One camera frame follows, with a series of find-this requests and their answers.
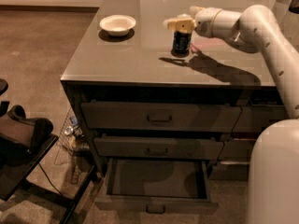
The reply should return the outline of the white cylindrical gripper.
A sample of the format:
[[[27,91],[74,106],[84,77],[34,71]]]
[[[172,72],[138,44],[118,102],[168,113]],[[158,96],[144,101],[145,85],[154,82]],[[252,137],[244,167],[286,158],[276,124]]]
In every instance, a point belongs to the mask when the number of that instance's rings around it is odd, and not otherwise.
[[[215,7],[190,7],[191,15],[179,14],[176,18],[167,19],[163,22],[164,28],[173,32],[191,34],[195,32],[203,37],[212,37],[212,24],[216,16],[221,12]]]

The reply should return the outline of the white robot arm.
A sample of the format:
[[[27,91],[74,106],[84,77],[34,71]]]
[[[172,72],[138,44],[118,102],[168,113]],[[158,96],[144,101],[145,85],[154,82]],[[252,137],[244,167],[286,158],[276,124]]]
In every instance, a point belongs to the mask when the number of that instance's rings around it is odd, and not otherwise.
[[[260,52],[288,117],[258,137],[249,163],[246,224],[299,224],[299,53],[268,7],[243,12],[190,7],[164,21],[170,31],[219,38],[244,52]]]

